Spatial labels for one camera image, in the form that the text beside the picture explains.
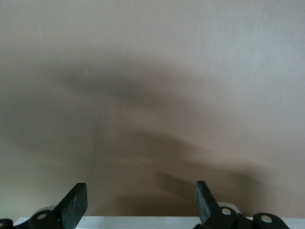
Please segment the metal rivet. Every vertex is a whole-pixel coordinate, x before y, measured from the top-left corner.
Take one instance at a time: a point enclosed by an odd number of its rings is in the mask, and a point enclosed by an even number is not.
[[[269,216],[262,215],[261,220],[265,223],[272,223],[272,219]]]
[[[229,216],[229,215],[231,214],[231,211],[230,211],[229,209],[227,209],[227,208],[223,208],[223,209],[221,210],[221,212],[222,212],[224,215],[226,215],[226,216]]]
[[[47,216],[46,213],[42,213],[42,214],[37,216],[37,219],[44,219],[44,218],[46,218],[46,216]]]

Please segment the black plastic part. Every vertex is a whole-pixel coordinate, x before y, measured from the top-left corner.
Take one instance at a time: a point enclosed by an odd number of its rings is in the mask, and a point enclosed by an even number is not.
[[[268,216],[272,222],[267,223],[262,220],[262,216]],[[259,229],[289,229],[288,226],[278,216],[269,213],[258,213],[253,216],[253,222]]]
[[[225,215],[224,213],[222,213],[223,209],[228,210],[230,214]],[[237,219],[238,219],[237,213],[233,209],[227,207],[221,207],[216,209],[212,213],[211,217],[209,217],[209,219],[205,222],[204,225],[212,229],[218,229],[218,228],[232,229],[232,228],[236,228]]]
[[[289,229],[272,214],[258,213],[250,220],[229,207],[220,207],[204,181],[196,184],[196,206],[202,225],[198,224],[194,229]]]
[[[87,186],[78,183],[54,208],[53,212],[61,220],[65,229],[74,229],[88,207]]]
[[[219,208],[218,203],[204,181],[196,182],[196,207],[202,224]]]
[[[78,183],[53,211],[35,213],[15,227],[10,219],[0,219],[0,229],[75,229],[87,207],[86,184]]]

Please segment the beige wall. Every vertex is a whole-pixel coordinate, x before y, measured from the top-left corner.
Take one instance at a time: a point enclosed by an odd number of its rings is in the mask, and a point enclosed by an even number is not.
[[[305,2],[0,1],[0,218],[305,217]]]

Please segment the plain wall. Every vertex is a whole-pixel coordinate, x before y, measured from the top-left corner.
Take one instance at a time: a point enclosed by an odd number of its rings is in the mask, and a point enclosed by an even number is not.
[[[305,2],[0,1],[0,218],[305,217]]]

